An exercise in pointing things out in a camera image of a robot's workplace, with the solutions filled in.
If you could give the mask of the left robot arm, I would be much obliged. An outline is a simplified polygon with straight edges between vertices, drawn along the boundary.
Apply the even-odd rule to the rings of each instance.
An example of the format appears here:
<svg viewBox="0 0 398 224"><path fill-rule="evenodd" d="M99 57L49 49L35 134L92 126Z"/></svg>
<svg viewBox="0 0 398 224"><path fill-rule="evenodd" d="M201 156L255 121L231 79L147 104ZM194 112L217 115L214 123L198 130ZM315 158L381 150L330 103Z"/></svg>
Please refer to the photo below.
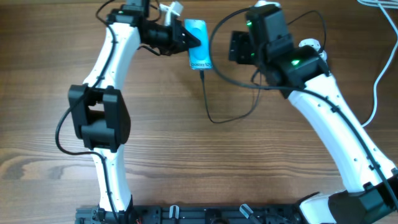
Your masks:
<svg viewBox="0 0 398 224"><path fill-rule="evenodd" d="M201 43L179 20L178 1L157 10L163 24L149 19L149 1L127 1L113 9L103 20L106 37L95 66L68 92L75 134L95 163L100 200L93 218L99 223L135 222L123 159L131 117L121 93L133 56L141 48L170 56Z"/></svg>

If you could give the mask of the white power strip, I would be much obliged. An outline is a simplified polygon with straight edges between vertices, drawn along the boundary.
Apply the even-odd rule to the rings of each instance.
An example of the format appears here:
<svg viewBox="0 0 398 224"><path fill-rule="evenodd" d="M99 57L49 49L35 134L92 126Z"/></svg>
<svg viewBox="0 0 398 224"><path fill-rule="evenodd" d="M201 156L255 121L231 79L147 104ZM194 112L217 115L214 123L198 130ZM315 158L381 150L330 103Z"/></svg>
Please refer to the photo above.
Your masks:
<svg viewBox="0 0 398 224"><path fill-rule="evenodd" d="M304 46L310 46L314 50L316 50L319 54L319 56L326 62L327 60L327 53L325 51L325 47L321 45L321 43L316 40L316 39L304 39L302 40L299 45L299 47L304 47Z"/></svg>

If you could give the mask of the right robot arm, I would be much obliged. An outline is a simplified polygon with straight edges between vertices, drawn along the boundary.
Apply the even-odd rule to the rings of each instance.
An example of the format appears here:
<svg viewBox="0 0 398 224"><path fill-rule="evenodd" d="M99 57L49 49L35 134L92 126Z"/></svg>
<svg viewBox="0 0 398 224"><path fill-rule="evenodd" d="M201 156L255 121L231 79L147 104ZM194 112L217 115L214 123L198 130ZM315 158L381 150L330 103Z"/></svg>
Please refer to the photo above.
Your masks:
<svg viewBox="0 0 398 224"><path fill-rule="evenodd" d="M315 39L293 43L277 2L245 8L248 30L235 32L230 59L264 72L309 122L333 158L344 189L297 204L305 223L374 223L397 211L397 166L373 142L343 98Z"/></svg>

